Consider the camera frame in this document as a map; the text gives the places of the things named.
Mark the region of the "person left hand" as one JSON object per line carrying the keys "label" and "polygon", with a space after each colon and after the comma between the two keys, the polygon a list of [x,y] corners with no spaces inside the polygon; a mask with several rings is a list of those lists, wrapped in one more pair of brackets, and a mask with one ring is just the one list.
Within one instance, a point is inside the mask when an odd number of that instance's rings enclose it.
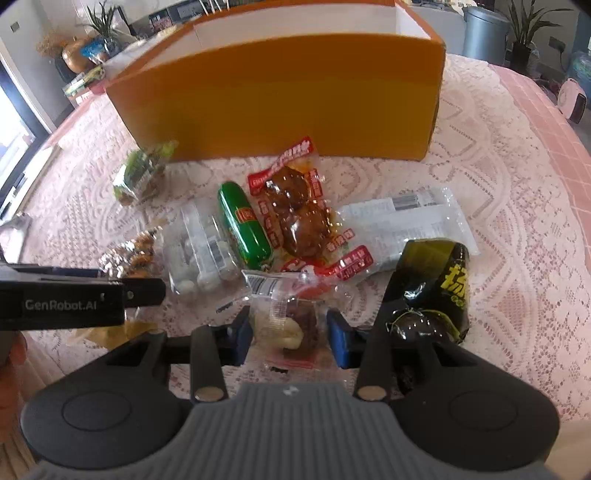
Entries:
{"label": "person left hand", "polygon": [[27,359],[27,344],[21,333],[13,340],[8,360],[1,367],[0,383],[0,442],[4,443],[11,431],[18,413],[19,383],[16,368]]}

